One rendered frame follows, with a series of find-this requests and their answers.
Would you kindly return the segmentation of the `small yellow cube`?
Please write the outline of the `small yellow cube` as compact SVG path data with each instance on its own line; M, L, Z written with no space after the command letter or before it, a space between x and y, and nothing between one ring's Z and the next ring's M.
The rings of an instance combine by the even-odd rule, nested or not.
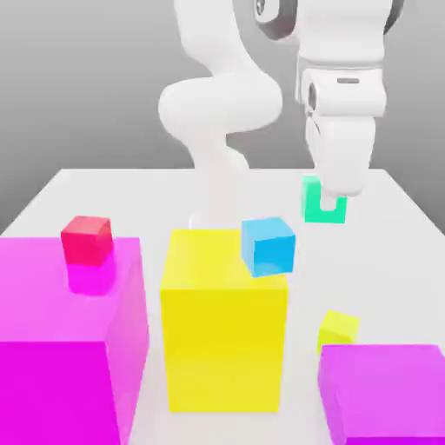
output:
M321 354L323 345L354 343L360 322L359 317L328 310L319 329L317 354Z

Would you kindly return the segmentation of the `small green cube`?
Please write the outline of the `small green cube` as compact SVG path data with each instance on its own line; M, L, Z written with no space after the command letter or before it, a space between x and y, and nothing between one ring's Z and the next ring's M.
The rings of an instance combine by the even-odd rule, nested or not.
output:
M323 210L320 206L322 185L317 176L305 176L302 179L302 217L306 223L345 223L347 213L346 196L339 196L335 200L332 210Z

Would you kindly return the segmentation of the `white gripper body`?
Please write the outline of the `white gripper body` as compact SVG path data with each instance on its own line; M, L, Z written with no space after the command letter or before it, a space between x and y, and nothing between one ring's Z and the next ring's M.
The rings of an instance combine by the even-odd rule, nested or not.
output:
M323 188L337 196L360 194L374 147L375 119L309 116L305 137Z

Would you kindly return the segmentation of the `small blue cube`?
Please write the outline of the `small blue cube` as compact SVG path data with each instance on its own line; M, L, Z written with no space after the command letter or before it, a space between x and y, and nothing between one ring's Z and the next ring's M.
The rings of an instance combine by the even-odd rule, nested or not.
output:
M253 277L291 273L296 234L278 216L245 220L241 226L241 257Z

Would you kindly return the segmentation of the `large yellow box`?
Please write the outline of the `large yellow box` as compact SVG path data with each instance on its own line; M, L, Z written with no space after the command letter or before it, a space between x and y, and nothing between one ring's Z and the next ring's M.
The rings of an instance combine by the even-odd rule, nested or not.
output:
M289 287L254 278L233 229L175 229L160 285L169 410L279 409Z

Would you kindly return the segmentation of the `large magenta box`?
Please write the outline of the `large magenta box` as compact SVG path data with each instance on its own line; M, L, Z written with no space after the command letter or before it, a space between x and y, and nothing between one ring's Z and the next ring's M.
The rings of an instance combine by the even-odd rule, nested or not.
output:
M445 445L436 345L325 345L318 387L333 445Z
M98 268L0 238L0 445L129 445L148 345L136 238Z

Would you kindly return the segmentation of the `small red cube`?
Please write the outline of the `small red cube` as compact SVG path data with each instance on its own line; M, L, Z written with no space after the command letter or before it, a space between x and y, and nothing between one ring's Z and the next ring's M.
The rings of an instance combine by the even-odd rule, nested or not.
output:
M101 266L113 250L110 219L75 216L61 231L61 240L68 264Z

